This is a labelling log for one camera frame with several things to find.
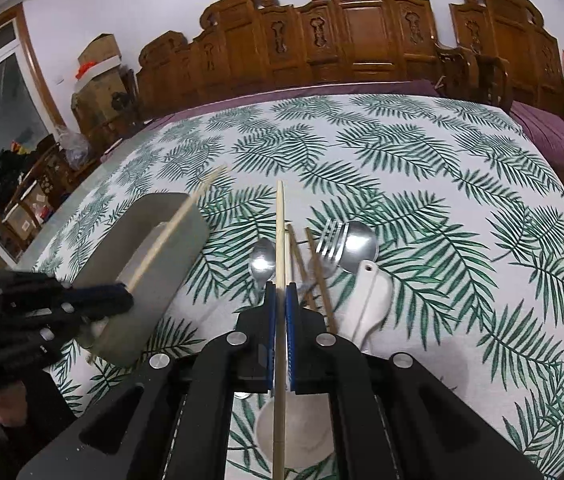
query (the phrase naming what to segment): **fork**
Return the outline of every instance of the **fork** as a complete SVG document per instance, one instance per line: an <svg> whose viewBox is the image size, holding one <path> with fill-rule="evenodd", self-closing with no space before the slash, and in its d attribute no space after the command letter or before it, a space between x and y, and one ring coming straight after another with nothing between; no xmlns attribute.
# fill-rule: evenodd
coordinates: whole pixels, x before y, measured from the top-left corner
<svg viewBox="0 0 564 480"><path fill-rule="evenodd" d="M335 273L339 261L342 259L342 254L344 254L347 235L348 222L342 222L332 218L327 219L315 250L315 257L318 258L318 263L321 264L324 279L330 278ZM297 291L298 298L301 298L311 290L316 282L317 280L314 277L309 282L302 283L302 286Z"/></svg>

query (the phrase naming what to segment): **wooden door frame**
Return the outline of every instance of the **wooden door frame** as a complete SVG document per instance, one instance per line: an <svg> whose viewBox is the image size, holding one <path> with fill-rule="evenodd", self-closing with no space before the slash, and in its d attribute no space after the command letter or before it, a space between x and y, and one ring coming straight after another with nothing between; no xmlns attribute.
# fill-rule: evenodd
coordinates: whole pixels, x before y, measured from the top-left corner
<svg viewBox="0 0 564 480"><path fill-rule="evenodd" d="M35 88L37 88L37 91L42 98L42 102L44 103L46 111L50 115L50 119L56 126L66 126L66 123L64 122L64 119L62 119L62 115L60 114L55 101L50 95L48 85L46 84L46 80L42 75L42 70L40 69L39 63L37 61L37 56L35 55L35 51L33 50L31 36L28 32L26 17L24 15L24 5L22 3L14 5L13 7L5 10L0 14L0 27L10 21L15 22L15 28L17 29L19 43L22 46L24 57L26 58L26 63L28 64L28 68L31 71L31 75L33 76Z"/></svg>

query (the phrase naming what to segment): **metal spoon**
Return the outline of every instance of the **metal spoon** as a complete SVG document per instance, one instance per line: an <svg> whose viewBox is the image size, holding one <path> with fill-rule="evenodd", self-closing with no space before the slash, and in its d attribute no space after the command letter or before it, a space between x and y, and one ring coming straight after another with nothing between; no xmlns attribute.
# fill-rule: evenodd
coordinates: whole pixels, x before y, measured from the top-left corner
<svg viewBox="0 0 564 480"><path fill-rule="evenodd" d="M347 241L339 266L350 274L356 274L360 262L362 260L374 262L379 251L380 244L375 232L366 224L351 220L348 223Z"/></svg>
<svg viewBox="0 0 564 480"><path fill-rule="evenodd" d="M260 238L249 255L249 272L257 290L261 290L275 273L275 245L268 238Z"/></svg>

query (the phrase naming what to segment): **table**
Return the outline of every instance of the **table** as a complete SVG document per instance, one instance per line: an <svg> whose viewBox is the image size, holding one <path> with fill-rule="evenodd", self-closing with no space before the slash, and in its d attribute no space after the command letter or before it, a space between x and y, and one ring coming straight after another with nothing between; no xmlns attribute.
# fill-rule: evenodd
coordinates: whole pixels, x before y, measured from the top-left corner
<svg viewBox="0 0 564 480"><path fill-rule="evenodd" d="M295 231L359 219L393 279L369 341L410 352L545 474L564 469L564 188L520 126L496 108L392 94L309 96L228 108L151 133L83 200L35 269L71 280L138 197L231 172L199 206L211 234L142 356L198 351L257 304L251 245L275 237L275 181ZM341 319L354 278L329 280ZM53 370L76 413L129 373L74 342ZM265 396L236 400L231 479L269 478L254 445ZM334 458L290 480L334 478Z"/></svg>

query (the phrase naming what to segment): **gray container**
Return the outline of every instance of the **gray container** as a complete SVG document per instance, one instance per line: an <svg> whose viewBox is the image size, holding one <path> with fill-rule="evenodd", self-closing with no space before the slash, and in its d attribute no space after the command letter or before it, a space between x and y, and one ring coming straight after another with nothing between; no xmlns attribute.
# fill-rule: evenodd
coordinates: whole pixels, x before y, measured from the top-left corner
<svg viewBox="0 0 564 480"><path fill-rule="evenodd" d="M74 286L125 282L188 195L155 193L137 199L113 225L73 281ZM162 246L133 291L133 307L108 322L84 330L77 338L90 348L106 326L106 343L97 355L120 367L132 365L142 354L159 319L202 251L209 230L194 206Z"/></svg>

